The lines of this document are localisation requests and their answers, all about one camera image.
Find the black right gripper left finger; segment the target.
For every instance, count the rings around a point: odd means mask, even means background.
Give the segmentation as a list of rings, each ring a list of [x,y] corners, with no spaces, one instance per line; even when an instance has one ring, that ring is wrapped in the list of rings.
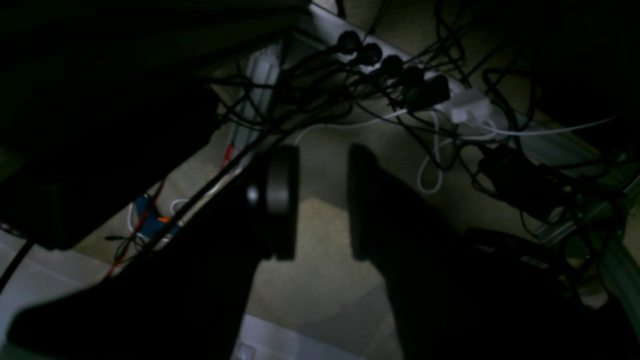
[[[300,151],[256,156],[159,251],[21,310],[9,360],[230,360],[260,262],[295,257]]]

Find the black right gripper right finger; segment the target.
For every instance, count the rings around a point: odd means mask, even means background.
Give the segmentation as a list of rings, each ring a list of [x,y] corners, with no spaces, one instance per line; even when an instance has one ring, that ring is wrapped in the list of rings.
[[[405,360],[637,360],[618,300],[599,309],[579,275],[541,244],[453,226],[366,146],[351,145],[353,257],[384,279]]]

